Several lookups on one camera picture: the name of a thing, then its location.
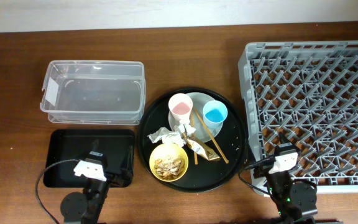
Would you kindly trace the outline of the food scraps and rice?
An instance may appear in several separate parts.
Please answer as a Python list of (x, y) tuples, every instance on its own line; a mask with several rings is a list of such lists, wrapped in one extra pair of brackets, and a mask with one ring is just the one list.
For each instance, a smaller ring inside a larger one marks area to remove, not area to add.
[(185, 161), (181, 157), (166, 156), (154, 162), (156, 174), (164, 180), (176, 179), (184, 171)]

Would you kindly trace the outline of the yellow bowl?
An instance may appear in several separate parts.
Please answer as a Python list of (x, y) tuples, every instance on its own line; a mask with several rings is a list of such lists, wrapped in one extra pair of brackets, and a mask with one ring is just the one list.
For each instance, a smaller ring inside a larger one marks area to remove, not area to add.
[(163, 182), (174, 182), (182, 178), (188, 169), (188, 156), (177, 144), (160, 144), (151, 153), (151, 173)]

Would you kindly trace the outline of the large white napkin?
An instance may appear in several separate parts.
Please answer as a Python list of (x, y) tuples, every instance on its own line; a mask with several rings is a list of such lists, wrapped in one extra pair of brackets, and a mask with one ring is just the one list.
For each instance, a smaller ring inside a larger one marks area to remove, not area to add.
[(163, 144), (176, 144), (180, 147), (185, 145), (185, 140), (182, 139), (181, 134), (176, 131), (170, 131), (166, 127), (161, 127), (155, 133), (147, 136), (152, 143), (162, 141)]

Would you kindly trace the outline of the gold snack wrapper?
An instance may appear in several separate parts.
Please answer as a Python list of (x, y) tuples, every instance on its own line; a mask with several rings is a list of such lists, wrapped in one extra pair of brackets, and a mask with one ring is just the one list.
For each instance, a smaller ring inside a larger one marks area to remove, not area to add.
[(187, 136), (183, 134), (183, 138), (187, 144), (187, 146), (197, 153), (197, 155), (201, 156), (202, 158), (206, 159), (207, 161), (218, 161), (220, 160), (220, 156), (215, 153), (213, 149), (207, 146), (204, 142), (199, 140), (193, 136)]

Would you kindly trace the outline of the pink cup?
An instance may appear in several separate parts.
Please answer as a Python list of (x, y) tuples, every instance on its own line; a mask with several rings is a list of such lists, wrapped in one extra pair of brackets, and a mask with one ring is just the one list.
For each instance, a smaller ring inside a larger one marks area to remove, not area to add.
[(168, 108), (175, 120), (189, 119), (193, 109), (193, 101), (188, 95), (177, 93), (169, 99)]

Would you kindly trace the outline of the small white napkin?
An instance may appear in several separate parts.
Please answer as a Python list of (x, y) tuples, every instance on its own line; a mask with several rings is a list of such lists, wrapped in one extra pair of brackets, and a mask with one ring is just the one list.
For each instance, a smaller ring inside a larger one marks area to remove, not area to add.
[(175, 121), (173, 130), (180, 134), (185, 134), (186, 136), (192, 136), (195, 133), (196, 128), (191, 125), (189, 119), (181, 119), (179, 121)]

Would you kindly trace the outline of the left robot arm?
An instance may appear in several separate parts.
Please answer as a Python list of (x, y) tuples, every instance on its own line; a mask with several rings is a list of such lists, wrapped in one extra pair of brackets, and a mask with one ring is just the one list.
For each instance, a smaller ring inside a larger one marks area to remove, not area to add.
[(97, 223), (109, 189), (128, 187), (134, 176), (134, 147), (98, 152), (99, 141), (77, 163), (74, 174), (86, 177), (82, 192), (72, 192), (61, 202), (64, 223)]

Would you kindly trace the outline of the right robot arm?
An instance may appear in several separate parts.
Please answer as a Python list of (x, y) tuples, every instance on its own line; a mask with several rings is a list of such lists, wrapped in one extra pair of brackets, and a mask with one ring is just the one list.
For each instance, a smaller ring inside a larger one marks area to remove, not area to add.
[(308, 180), (293, 180), (290, 170), (298, 164), (300, 148), (283, 133), (279, 134), (280, 144), (275, 146), (272, 166), (265, 177), (268, 192), (275, 203), (280, 217), (275, 223), (315, 223), (317, 214), (317, 186)]

